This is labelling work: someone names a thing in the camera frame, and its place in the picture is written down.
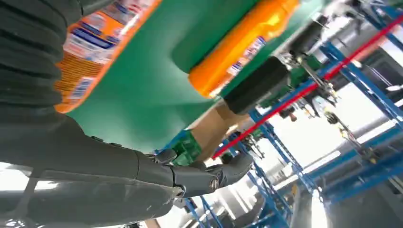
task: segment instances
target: robotic hand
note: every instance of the robotic hand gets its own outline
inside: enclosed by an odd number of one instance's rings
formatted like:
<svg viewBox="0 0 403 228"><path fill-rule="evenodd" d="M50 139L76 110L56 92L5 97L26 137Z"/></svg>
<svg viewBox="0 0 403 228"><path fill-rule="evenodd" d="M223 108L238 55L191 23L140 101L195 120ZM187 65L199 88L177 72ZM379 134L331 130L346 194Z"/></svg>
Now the robotic hand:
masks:
<svg viewBox="0 0 403 228"><path fill-rule="evenodd" d="M53 89L60 78L55 63L67 27L112 2L0 0L0 227L100 227L155 218L175 197L214 192L252 164L245 154L208 168L155 163L86 136L55 111L61 101ZM20 178L3 176L8 172Z"/></svg>

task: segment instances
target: orange cylindrical package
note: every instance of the orange cylindrical package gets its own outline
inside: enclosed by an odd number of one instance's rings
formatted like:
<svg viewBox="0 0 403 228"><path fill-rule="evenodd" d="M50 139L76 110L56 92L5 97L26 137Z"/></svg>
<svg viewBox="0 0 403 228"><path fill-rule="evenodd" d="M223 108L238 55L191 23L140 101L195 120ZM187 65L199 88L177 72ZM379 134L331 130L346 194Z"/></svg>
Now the orange cylindrical package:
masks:
<svg viewBox="0 0 403 228"><path fill-rule="evenodd" d="M58 63L62 78L55 83L63 99L57 111L70 112L89 96L160 2L117 0L69 27Z"/></svg>
<svg viewBox="0 0 403 228"><path fill-rule="evenodd" d="M214 97L271 38L279 36L299 5L298 0L260 0L217 47L189 74L193 87Z"/></svg>

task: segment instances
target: barcode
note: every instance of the barcode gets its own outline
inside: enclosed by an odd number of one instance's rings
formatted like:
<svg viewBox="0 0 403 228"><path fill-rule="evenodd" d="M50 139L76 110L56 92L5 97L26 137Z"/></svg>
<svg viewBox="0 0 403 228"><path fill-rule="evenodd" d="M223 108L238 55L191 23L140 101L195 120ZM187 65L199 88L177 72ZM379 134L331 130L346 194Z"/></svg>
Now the barcode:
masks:
<svg viewBox="0 0 403 228"><path fill-rule="evenodd" d="M88 89L88 87L91 85L92 81L94 79L90 78L90 77L85 77L82 78L80 83L78 83L77 87L74 89L73 94L71 95L71 99L79 99L81 98L86 90Z"/></svg>

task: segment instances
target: bottle label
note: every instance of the bottle label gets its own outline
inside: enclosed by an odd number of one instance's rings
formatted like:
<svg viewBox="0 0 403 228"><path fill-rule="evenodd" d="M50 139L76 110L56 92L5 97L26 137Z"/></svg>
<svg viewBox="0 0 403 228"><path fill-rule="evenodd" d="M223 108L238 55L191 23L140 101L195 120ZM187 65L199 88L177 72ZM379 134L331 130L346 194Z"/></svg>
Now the bottle label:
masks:
<svg viewBox="0 0 403 228"><path fill-rule="evenodd" d="M259 53L259 51L266 45L266 41L263 37L257 37L256 40L249 45L245 50L243 55L237 60L236 63L232 64L227 70L227 74L230 75L229 79L222 83L219 87L214 89L209 96L215 97L221 90L236 76L239 72Z"/></svg>
<svg viewBox="0 0 403 228"><path fill-rule="evenodd" d="M154 0L117 0L103 10L82 18L69 28L58 63L61 80L55 88L62 93L62 108L78 102L114 58L116 47L136 25Z"/></svg>
<svg viewBox="0 0 403 228"><path fill-rule="evenodd" d="M263 37L258 37L249 45L243 55L238 61L227 70L227 73L235 77L239 72L258 54L258 52L266 45L266 41Z"/></svg>

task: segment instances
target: red metal bar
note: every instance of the red metal bar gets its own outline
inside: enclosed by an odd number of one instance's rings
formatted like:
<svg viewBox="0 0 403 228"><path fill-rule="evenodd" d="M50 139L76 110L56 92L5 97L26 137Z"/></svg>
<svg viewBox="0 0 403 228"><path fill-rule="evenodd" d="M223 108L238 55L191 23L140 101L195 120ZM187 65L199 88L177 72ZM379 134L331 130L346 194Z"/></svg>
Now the red metal bar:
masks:
<svg viewBox="0 0 403 228"><path fill-rule="evenodd" d="M343 68L346 64L350 63L358 54L363 52L365 49L369 48L371 45L375 44L380 38L382 38L384 35L386 35L394 26L400 24L403 22L403 15L391 22L388 26L386 26L384 29L382 29L378 34L376 34L374 37L372 37L368 42L363 44L361 47L359 47L354 53L352 53L350 56L346 57L342 62L340 62L339 65L337 65L335 68L333 68L329 73L325 75L325 79L329 80L333 78L341 68ZM297 96L294 98L288 100L285 102L282 106L279 108L271 111L269 114L264 116L261 120L259 120L255 125L253 125L251 128L246 130L244 133L242 133L240 136L238 136L236 139L230 141L229 144L223 146L219 151L217 151L212 158L215 159L221 154L223 154L227 149L230 147L234 146L237 142L239 142L241 139L245 138L248 134L252 133L254 130L256 130L258 127L260 127L263 123L265 123L269 118L280 112L281 110L287 108L290 104L295 102L296 100L300 99L301 97L307 95L308 93L312 92L317 88L317 84L312 84L305 90L303 90L301 93L299 93Z"/></svg>

